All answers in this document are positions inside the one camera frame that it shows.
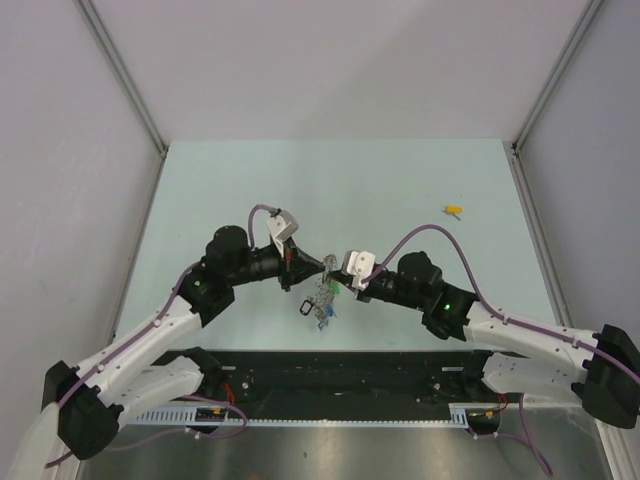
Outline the metal disc keyring organizer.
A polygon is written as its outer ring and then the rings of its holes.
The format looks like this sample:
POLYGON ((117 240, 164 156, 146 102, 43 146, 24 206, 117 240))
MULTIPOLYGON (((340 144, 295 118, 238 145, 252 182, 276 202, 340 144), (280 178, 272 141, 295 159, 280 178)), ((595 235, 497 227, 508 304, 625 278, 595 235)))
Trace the metal disc keyring organizer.
POLYGON ((324 270, 321 279, 316 283, 318 290, 314 295, 309 297, 319 331, 326 328, 330 320, 336 317, 334 301, 340 292, 339 284, 330 278, 330 273, 338 267, 336 256, 334 254, 328 254, 324 257, 322 264, 324 270))

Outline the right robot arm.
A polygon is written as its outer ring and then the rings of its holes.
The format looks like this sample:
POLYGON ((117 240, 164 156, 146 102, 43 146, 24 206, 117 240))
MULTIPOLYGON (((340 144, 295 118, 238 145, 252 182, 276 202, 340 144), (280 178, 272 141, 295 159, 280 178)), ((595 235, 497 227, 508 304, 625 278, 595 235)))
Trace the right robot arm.
POLYGON ((483 345, 461 376, 463 393, 484 401, 494 392, 532 394, 580 405, 608 425, 633 429, 639 417, 639 350, 621 328, 598 332, 518 319, 447 283, 426 253, 401 257, 376 273, 369 252, 348 253, 330 279, 356 300, 417 310, 434 336, 483 345))

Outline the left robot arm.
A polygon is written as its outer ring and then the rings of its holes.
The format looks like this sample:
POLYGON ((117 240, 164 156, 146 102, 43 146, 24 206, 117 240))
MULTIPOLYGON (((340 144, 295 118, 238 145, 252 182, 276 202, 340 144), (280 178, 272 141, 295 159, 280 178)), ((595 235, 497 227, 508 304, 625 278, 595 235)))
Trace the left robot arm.
POLYGON ((235 287, 275 278, 288 291, 323 270, 323 263, 291 238, 252 248, 242 227, 218 229, 201 259, 181 274, 166 303, 148 320, 75 366, 59 361, 48 369, 42 404, 59 408, 58 438, 79 460, 97 455, 131 410, 127 387, 174 342, 204 329, 228 308, 235 287))

